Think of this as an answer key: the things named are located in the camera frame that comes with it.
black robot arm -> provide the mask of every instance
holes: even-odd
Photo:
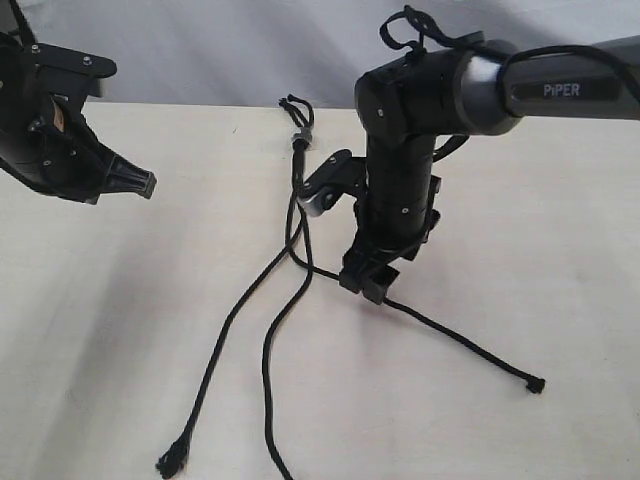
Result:
[[[102,144],[81,113],[89,95],[100,96],[100,81],[116,73],[115,63],[35,43],[15,2],[12,7],[19,29],[0,34],[0,168],[38,193],[66,200],[94,204],[116,192],[150,198],[153,173]]]
[[[401,44],[388,32],[404,18],[420,41]],[[501,135],[523,116],[640,118],[640,37],[592,47],[549,47],[518,53],[482,32],[447,37],[427,14],[405,7],[380,29],[384,42],[409,53],[364,74],[356,110],[366,156],[332,155],[304,184],[300,204],[318,216],[343,195],[356,198],[358,230],[343,257],[340,284],[381,303],[398,276],[389,264],[413,260],[440,214],[434,162],[469,135]],[[427,52],[424,37],[446,47]],[[435,149],[439,135],[453,137]]]

white wall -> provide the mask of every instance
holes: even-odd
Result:
[[[43,42],[113,58],[107,99],[273,105],[290,91],[351,106],[355,80],[393,58],[378,28],[397,0],[20,0]],[[522,48],[640,33],[639,0],[413,0],[450,34]]]

